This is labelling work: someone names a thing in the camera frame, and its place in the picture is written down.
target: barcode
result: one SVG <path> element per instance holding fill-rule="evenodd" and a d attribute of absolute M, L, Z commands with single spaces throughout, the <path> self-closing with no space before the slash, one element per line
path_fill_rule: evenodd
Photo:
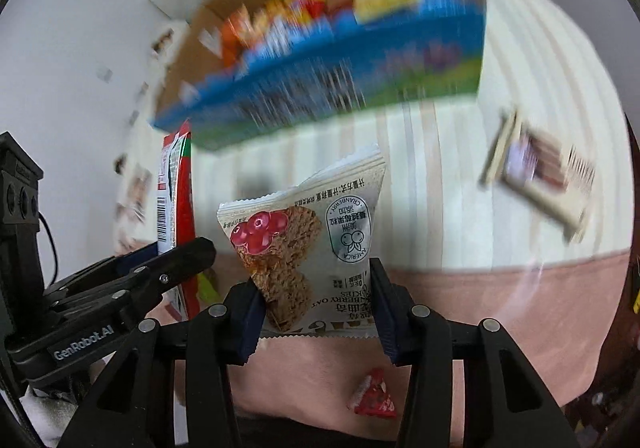
<path fill-rule="evenodd" d="M 166 242 L 166 199 L 158 197 L 158 240 Z"/>

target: berry line drawing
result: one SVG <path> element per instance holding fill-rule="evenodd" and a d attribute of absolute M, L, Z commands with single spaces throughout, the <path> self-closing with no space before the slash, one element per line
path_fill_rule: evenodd
<path fill-rule="evenodd" d="M 360 244 L 364 240 L 364 234 L 360 230 L 356 230 L 352 233 L 346 232 L 340 237 L 340 242 L 347 246 L 347 253 L 351 253 L 353 250 L 362 251 L 362 245 Z"/>

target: oval label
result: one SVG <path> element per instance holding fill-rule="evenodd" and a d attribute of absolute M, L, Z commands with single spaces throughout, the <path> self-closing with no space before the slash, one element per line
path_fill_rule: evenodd
<path fill-rule="evenodd" d="M 366 259 L 371 244 L 369 208 L 357 195 L 335 200 L 326 210 L 326 226 L 331 248 L 341 261 L 357 263 Z"/>

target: chocolate wafer package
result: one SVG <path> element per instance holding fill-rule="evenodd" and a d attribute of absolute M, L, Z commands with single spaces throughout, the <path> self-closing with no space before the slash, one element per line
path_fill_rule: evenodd
<path fill-rule="evenodd" d="M 267 304 L 263 336 L 376 335 L 369 251 L 385 168 L 370 147 L 297 187 L 220 205 L 218 221 Z"/>
<path fill-rule="evenodd" d="M 579 242 L 589 224 L 595 167 L 573 145 L 559 141 L 513 112 L 502 125 L 484 176 L 501 178 L 564 226 L 569 241 Z"/>

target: cardboard box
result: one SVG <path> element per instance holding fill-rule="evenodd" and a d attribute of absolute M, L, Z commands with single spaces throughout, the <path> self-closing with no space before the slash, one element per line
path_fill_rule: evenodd
<path fill-rule="evenodd" d="M 325 104 L 335 108 L 334 112 L 323 110 L 322 114 L 307 119 L 340 112 L 341 107 L 344 111 L 359 110 L 416 98 L 475 92 L 478 88 L 484 43 L 484 0 L 472 0 L 473 9 L 454 10 L 413 26 L 382 27 L 370 32 L 367 38 L 336 40 L 308 53 L 278 59 L 272 67 L 251 72 L 222 91 L 207 90 L 207 75 L 223 69 L 216 38 L 220 25 L 242 4 L 251 13 L 267 1 L 208 0 L 199 8 L 190 34 L 167 74 L 164 92 L 158 100 L 157 126 L 174 131 L 189 117 L 194 143 L 217 149 L 304 120 L 256 122 L 255 114 L 245 110 L 248 101 L 254 110 L 265 99 L 281 106 L 281 101 L 274 102 L 274 99 L 280 100 L 283 90 L 291 98 L 292 83 L 298 86 L 314 79 L 318 83 L 318 77 L 335 76 L 339 83 L 349 84 L 348 92 L 339 94 L 338 103 Z M 405 57 L 412 53 L 426 56 L 434 44 L 444 48 L 455 46 L 462 56 L 452 67 L 438 71 L 424 64 L 417 70 L 415 60 L 412 63 L 410 56 Z M 406 62 L 408 69 L 395 67 L 393 74 L 383 75 L 381 85 L 381 76 L 372 67 L 379 66 L 380 61 L 384 62 L 389 56 L 395 57 L 396 63 Z M 371 85 L 372 78 L 376 79 L 375 85 Z M 355 103 L 350 101 L 350 106 L 345 108 L 344 96 L 353 98 Z M 306 90 L 305 97 L 313 98 Z"/>

